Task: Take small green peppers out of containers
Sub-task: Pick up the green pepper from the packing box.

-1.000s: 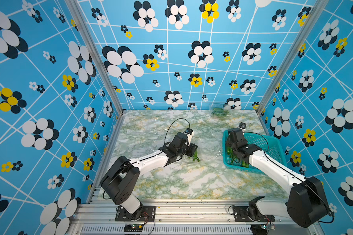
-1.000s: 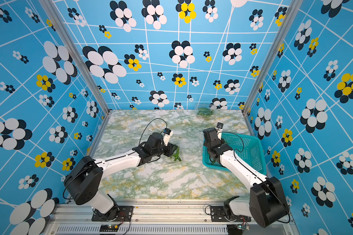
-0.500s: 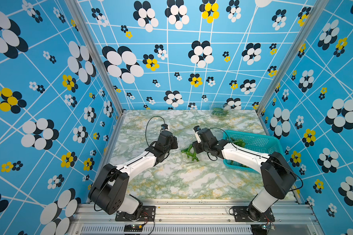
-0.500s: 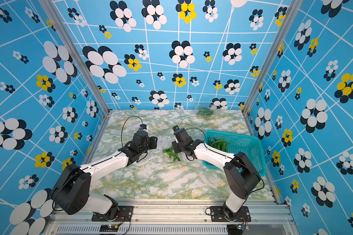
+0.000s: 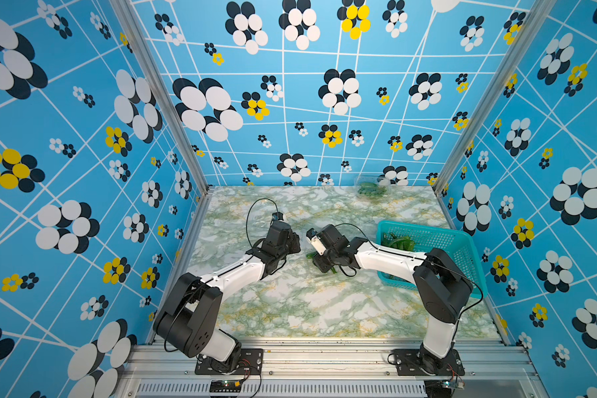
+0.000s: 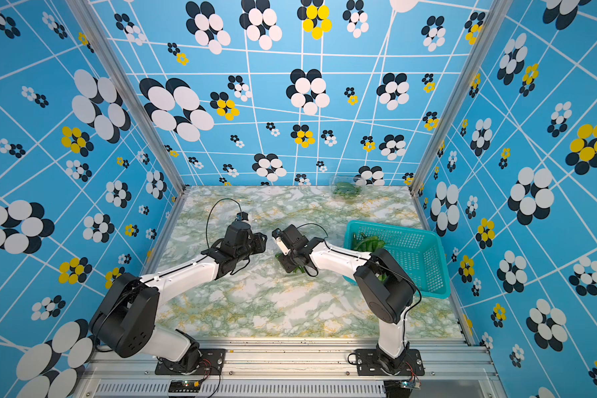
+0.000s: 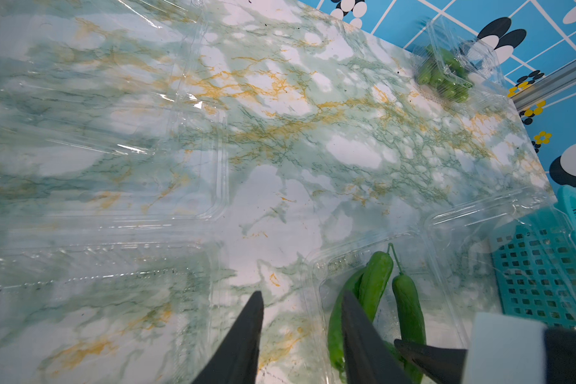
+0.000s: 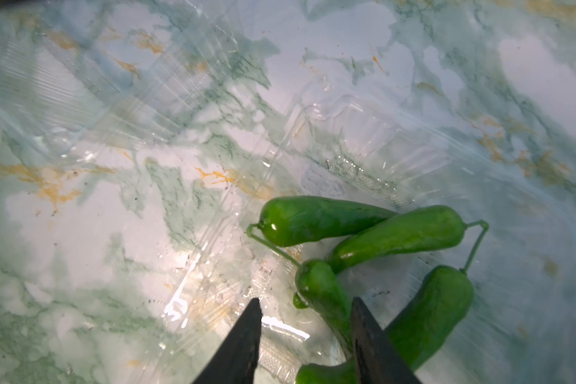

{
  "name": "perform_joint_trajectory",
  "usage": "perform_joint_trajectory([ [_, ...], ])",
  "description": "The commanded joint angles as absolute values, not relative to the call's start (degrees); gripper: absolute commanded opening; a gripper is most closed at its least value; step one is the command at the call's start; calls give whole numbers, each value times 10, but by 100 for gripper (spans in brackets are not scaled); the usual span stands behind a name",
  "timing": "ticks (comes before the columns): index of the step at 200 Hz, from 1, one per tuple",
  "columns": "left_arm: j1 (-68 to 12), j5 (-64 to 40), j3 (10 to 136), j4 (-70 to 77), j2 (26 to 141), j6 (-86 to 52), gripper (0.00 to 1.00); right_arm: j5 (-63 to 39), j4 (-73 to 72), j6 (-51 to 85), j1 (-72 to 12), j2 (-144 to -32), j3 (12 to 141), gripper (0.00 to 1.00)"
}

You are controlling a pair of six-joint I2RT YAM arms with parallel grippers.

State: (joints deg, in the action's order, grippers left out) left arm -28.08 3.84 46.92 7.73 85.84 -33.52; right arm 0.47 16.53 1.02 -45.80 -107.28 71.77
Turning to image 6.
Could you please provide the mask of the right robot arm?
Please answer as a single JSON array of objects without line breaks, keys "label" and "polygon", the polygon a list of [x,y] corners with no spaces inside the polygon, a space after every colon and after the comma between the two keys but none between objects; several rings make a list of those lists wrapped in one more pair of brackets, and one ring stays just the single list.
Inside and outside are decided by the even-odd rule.
[{"label": "right robot arm", "polygon": [[308,239],[291,224],[273,230],[281,250],[278,261],[287,273],[302,269],[312,276],[329,270],[354,279],[368,308],[379,319],[376,350],[357,351],[368,367],[377,367],[387,375],[411,373],[416,378],[425,373],[420,352],[410,348],[406,338],[406,318],[411,308],[421,302],[422,293],[394,257],[384,248],[359,252],[330,245],[323,238]]}]

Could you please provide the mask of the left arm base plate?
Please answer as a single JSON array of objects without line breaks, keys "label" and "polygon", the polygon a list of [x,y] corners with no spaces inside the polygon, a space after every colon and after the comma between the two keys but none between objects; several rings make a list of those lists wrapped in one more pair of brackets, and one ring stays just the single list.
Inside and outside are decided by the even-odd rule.
[{"label": "left arm base plate", "polygon": [[159,359],[155,374],[159,376],[216,376],[222,373],[227,350],[222,348],[197,348],[177,362]]}]

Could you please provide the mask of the teal plastic basket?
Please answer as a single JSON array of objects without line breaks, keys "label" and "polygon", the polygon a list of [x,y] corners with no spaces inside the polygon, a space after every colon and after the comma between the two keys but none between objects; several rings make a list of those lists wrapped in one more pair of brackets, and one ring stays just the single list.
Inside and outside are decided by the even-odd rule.
[{"label": "teal plastic basket", "polygon": [[445,253],[440,238],[434,232],[351,221],[347,226],[343,246],[353,250],[363,236],[384,241],[384,249],[408,273],[424,297],[449,298],[449,271]]}]

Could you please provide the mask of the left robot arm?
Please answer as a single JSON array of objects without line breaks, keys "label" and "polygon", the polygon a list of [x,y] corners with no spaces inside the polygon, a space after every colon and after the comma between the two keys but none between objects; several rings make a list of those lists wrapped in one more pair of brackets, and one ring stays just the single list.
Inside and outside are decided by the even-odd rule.
[{"label": "left robot arm", "polygon": [[202,362],[199,342],[183,331],[158,327],[158,310],[199,285],[235,274],[240,262],[265,252],[266,242],[248,222],[234,221],[222,239],[181,265],[140,277],[122,274],[93,315],[91,333],[121,358],[147,354],[171,372],[193,373]]}]

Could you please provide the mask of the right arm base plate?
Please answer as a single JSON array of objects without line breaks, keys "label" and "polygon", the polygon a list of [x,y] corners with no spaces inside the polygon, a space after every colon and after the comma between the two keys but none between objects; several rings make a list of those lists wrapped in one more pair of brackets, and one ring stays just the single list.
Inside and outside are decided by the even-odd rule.
[{"label": "right arm base plate", "polygon": [[426,374],[421,353],[406,349],[397,358],[391,358],[379,348],[357,349],[353,352],[359,376],[424,376]]}]

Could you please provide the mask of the green pepper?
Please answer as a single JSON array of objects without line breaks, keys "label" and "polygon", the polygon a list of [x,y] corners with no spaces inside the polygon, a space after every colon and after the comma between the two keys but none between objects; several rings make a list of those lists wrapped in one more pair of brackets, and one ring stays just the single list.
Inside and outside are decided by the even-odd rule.
[{"label": "green pepper", "polygon": [[360,252],[373,252],[382,249],[386,242],[377,235],[366,235],[365,233],[353,234],[352,249]]}]

